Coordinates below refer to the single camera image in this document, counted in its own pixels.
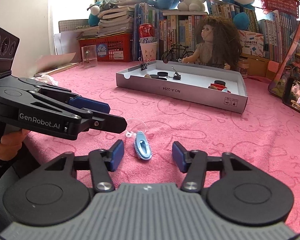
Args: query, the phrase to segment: transparent hair tie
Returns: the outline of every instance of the transparent hair tie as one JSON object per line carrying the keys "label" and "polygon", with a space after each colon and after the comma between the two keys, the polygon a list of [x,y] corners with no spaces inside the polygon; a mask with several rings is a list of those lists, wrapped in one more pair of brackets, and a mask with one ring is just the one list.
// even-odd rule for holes
{"label": "transparent hair tie", "polygon": [[142,131],[143,133],[146,132],[146,124],[142,122],[140,119],[130,118],[126,120],[127,128],[125,130],[126,137],[135,138],[137,132]]}

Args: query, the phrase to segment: brown hair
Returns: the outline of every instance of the brown hair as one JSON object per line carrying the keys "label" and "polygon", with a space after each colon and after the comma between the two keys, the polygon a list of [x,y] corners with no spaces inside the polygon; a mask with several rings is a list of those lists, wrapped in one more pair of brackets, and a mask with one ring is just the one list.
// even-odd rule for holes
{"label": "brown hair", "polygon": [[218,59],[221,58],[224,63],[230,65],[231,70],[236,70],[239,57],[242,54],[242,45],[237,28],[228,19],[206,16],[198,26],[198,43],[203,42],[201,31],[205,25],[213,27],[212,60],[218,62]]}

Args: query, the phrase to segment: finger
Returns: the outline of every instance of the finger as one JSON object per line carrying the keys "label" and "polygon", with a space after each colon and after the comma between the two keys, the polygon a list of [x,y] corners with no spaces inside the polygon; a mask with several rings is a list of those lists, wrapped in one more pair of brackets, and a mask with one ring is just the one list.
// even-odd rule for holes
{"label": "finger", "polygon": [[23,142],[23,140],[27,137],[28,133],[30,131],[28,130],[21,130],[18,132],[12,132],[6,135],[3,135],[1,137],[1,143],[4,145],[17,145],[21,142]]}
{"label": "finger", "polygon": [[0,143],[0,160],[9,161],[12,160],[22,147],[22,143],[14,146],[4,145]]}

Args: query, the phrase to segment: blue sticker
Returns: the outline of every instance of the blue sticker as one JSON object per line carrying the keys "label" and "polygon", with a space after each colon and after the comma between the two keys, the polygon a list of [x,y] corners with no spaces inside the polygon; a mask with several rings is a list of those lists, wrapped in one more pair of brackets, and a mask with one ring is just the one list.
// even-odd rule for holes
{"label": "blue sticker", "polygon": [[97,46],[98,57],[105,57],[108,53],[108,47],[106,44],[99,44]]}

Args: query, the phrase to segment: phone screen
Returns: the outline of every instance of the phone screen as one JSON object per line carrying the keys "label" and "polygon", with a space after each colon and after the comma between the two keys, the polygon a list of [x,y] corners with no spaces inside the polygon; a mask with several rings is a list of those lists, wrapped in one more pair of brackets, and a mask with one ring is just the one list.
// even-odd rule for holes
{"label": "phone screen", "polygon": [[290,93],[285,96],[285,103],[300,111],[300,81],[293,80]]}

